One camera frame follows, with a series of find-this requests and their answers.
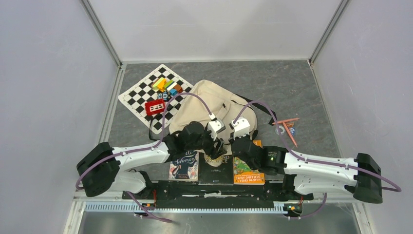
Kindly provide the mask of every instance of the white wall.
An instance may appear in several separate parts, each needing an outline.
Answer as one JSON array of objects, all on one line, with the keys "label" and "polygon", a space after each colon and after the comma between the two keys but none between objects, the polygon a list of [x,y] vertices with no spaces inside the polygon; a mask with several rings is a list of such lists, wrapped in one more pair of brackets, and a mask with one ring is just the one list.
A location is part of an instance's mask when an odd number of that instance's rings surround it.
[{"label": "white wall", "polygon": [[351,1],[315,62],[344,157],[368,153],[402,193],[368,205],[376,233],[411,233],[413,69],[411,0]]},{"label": "white wall", "polygon": [[90,0],[124,61],[308,59],[340,0]]},{"label": "white wall", "polygon": [[115,76],[79,1],[1,1],[0,233],[62,233]]}]

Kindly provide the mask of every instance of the chessboard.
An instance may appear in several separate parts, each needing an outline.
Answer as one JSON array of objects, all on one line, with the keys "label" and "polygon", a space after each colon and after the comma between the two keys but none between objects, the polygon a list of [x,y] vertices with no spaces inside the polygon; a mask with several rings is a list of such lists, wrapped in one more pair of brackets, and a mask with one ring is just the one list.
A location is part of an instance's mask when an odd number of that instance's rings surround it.
[{"label": "chessboard", "polygon": [[[175,81],[182,87],[183,92],[190,92],[193,88],[193,85],[162,64],[140,80],[136,85],[118,96],[119,101],[148,128],[150,121],[153,119],[151,130],[155,134],[159,134],[162,131],[162,113],[148,116],[145,111],[145,102],[158,99],[158,94],[161,92],[154,91],[151,88],[151,84],[158,78],[166,78],[167,80]],[[169,108],[165,114],[165,128],[170,124],[173,116],[178,112],[184,99],[185,96],[179,96],[170,103],[172,108]]]}]

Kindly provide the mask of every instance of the book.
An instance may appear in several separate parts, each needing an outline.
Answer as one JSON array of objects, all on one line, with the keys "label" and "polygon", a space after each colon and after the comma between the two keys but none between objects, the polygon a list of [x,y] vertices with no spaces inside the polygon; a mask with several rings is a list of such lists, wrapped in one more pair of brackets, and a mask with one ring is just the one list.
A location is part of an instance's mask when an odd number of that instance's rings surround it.
[{"label": "book", "polygon": [[199,185],[233,185],[232,161],[232,155],[211,159],[200,153]]},{"label": "book", "polygon": [[197,181],[199,153],[188,151],[178,160],[170,162],[169,180]]},{"label": "book", "polygon": [[[260,140],[253,141],[255,145],[262,147]],[[241,159],[234,157],[234,184],[264,185],[265,174],[258,170],[251,170]]]}]

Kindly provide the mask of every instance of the colorful block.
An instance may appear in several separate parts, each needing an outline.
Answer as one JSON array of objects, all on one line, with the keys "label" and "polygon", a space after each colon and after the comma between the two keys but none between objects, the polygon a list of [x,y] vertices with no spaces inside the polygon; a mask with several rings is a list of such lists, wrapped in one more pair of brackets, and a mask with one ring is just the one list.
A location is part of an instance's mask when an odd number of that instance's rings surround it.
[{"label": "colorful block", "polygon": [[156,79],[150,86],[153,90],[158,91],[158,84],[161,82],[161,78]]},{"label": "colorful block", "polygon": [[173,88],[175,87],[175,85],[176,85],[176,82],[173,82],[172,84],[170,84],[170,85],[167,87],[167,91],[170,93],[170,90],[173,89]]},{"label": "colorful block", "polygon": [[173,80],[170,80],[170,81],[168,81],[168,82],[166,82],[165,84],[164,84],[164,88],[166,89],[168,86],[170,86],[170,84],[172,84],[173,83]]},{"label": "colorful block", "polygon": [[178,93],[182,93],[184,91],[179,84],[176,84],[174,89],[176,89],[176,91],[178,91]]},{"label": "colorful block", "polygon": [[157,85],[159,91],[161,91],[161,92],[165,91],[164,85],[165,85],[166,82],[167,82],[167,80],[165,78],[160,78],[160,82]]},{"label": "colorful block", "polygon": [[167,92],[162,93],[162,98],[164,101],[169,101],[169,94]]},{"label": "colorful block", "polygon": [[148,116],[162,113],[165,110],[165,102],[163,99],[145,102],[145,111]]},{"label": "colorful block", "polygon": [[169,93],[170,93],[170,95],[173,97],[173,96],[175,96],[175,95],[178,94],[178,91],[177,91],[176,89],[171,89],[171,90],[169,91]]}]

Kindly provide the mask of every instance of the orange block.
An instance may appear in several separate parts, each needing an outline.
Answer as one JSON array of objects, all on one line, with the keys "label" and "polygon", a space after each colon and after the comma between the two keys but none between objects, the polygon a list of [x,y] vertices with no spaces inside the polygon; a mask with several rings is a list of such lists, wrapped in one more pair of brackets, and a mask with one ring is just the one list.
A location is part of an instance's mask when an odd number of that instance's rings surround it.
[{"label": "orange block", "polygon": [[159,83],[158,83],[157,87],[158,87],[159,91],[163,92],[163,91],[165,91],[164,85],[166,84],[167,80],[165,78],[161,78],[161,79],[162,79],[161,81],[158,81]]}]

